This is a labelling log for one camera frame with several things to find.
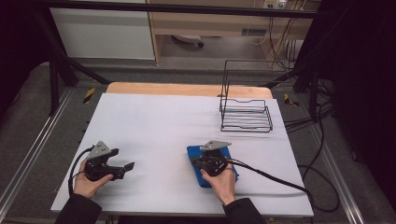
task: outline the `metal rail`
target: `metal rail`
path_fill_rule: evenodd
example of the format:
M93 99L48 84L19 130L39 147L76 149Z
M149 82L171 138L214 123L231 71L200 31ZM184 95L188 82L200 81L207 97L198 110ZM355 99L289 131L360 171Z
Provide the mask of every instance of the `metal rail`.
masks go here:
M301 94L298 94L297 96L303 111L307 116L310 116L308 112L309 110L308 100L306 99L306 97L302 96ZM317 143L320 144L321 132L318 124L317 123L312 124L311 128L314 132ZM332 153L329 147L327 146L326 141L323 144L322 150L323 150L322 151L323 162L327 167L330 178L332 179L335 188L340 194L340 201L344 206L344 210L346 212L347 218L349 219L349 222L351 224L364 224L364 219L363 216L361 215L361 211L359 210L359 207L356 205L355 199L353 198L353 195L350 192L349 187L347 186L347 182L345 181L340 169L338 168L337 162L332 156Z
M166 5L166 4L140 4L140 3L115 3L115 2L85 2L66 0L35 0L38 7L115 10L115 11L147 11L147 12L174 12L193 14L215 14L257 17L281 17L301 19L329 19L330 12L317 12L305 10L276 10L266 8L248 7L210 7L191 5Z
M72 88L66 90L61 98L60 106L55 111L53 116L47 119L43 129L41 130L40 134L36 138L35 142L31 146L29 152L26 154L23 162L21 163L18 171L12 177L11 181L9 182L6 190L4 191L3 195L0 198L0 223L3 222L3 219L6 217L6 214L11 207L12 203L14 202L15 198L17 197L18 192L20 191L23 182L25 181L26 177L29 175L30 171L32 170L35 161L37 160L41 149L47 142L47 139L50 137L50 134L55 127L55 124L58 122L59 117L64 112L64 108L68 102L69 96L73 91Z

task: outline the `metal bar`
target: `metal bar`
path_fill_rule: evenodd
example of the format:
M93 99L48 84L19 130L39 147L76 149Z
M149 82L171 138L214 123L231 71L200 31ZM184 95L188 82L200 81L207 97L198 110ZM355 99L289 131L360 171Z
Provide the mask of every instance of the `metal bar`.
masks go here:
M50 112L52 116L59 106L59 83L58 67L55 61L49 61L49 79L50 79Z
M305 96L302 96L301 94L297 94L297 97L299 98L299 102L302 106L303 111L307 116L309 116L308 100ZM312 124L311 128L314 132L315 137L317 138L318 144L320 144L321 133L318 124ZM355 199L353 198L353 195L350 192L349 187L347 186L347 182L345 181L343 174L338 168L337 162L334 160L332 153L326 144L326 141L323 144L322 153L323 162L327 167L330 178L332 179L335 188L340 194L340 200L342 205L344 206L344 210L346 212L346 216L349 219L349 222L352 224L363 224L364 220L361 215L361 211L356 205Z
M47 21L43 16L41 10L35 10L34 8L30 8L29 6L23 7L26 7L26 11L30 11L32 13L32 16L34 17L34 20L30 21L32 26L39 28L42 31L43 36L46 37L47 40L43 40L45 42L45 45L43 44L43 47L45 50L48 51L50 57L55 61L56 69L59 72L59 75L64 80L65 85L76 86L76 84L78 83L78 79L74 71L64 60L64 57L62 55L63 50L60 47L55 36L53 35L51 29L49 28L49 25L47 24Z
M91 71L90 69L86 68L84 65L77 63L76 61L74 61L73 59L67 57L67 55L64 55L64 58L69 62L69 64L71 64L73 67L77 68L79 71L81 71L82 73L84 73L85 75L95 79L96 81L108 85L110 84L112 81L107 80L104 77L101 77L99 75L97 75L96 73L94 73L93 71Z
M300 19L328 19L332 15L329 12L316 12L316 11L305 11L305 10L304 11L275 10L275 9L266 9L266 8L246 8L246 7L209 7L209 6L166 5L166 4L84 2L84 1L65 1L65 0L59 0L59 1L36 0L35 4L40 7L57 7L57 8L73 8L73 9L174 12L174 13L193 13L193 14L300 18Z
M6 190L4 191L3 195L0 198L0 223L3 222L3 219L6 217L6 213L8 209L14 202L18 192L20 191L26 177L29 175L30 171L32 170L33 165L41 152L41 149L47 142L47 139L50 137L50 134L58 122L59 117L62 115L64 108L67 104L69 99L70 93L73 91L72 88L67 89L60 101L60 106L55 111L52 117L47 119L43 129L39 133L38 137L36 138L35 142L29 149L29 152L26 154L23 162L21 163L18 171L12 177L11 181L9 182Z

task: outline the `white cabinet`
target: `white cabinet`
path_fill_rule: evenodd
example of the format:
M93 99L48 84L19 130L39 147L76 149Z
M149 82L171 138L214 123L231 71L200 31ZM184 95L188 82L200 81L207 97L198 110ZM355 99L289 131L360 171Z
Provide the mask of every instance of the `white cabinet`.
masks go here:
M67 8L52 8L51 12L70 57L154 60L147 12Z

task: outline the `handheld controller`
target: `handheld controller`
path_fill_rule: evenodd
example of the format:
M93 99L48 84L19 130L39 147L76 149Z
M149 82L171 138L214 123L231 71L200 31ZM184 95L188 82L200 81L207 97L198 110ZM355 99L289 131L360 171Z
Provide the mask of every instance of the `handheld controller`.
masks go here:
M221 174L228 165L220 149L230 144L231 143L227 142L209 141L201 147L201 151L203 151L202 155L192 158L191 163L200 169L204 169L210 176L217 176Z
M85 176L91 181L96 181L105 175L113 175L111 180L123 179L126 172L134 169L134 162L126 164L124 167L107 165L110 157L119 154L119 149L109 149L104 142L100 141L93 147L85 163Z

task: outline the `person's left hand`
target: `person's left hand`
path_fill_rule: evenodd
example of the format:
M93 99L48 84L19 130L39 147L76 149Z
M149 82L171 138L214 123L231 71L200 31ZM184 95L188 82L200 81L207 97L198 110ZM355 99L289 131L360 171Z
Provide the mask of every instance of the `person's left hand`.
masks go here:
M91 199L96 194L96 191L99 190L99 188L101 188L113 178L113 175L106 175L100 180L91 181L84 174L86 162L87 160L82 161L81 165L79 166L79 174L76 176L74 193Z

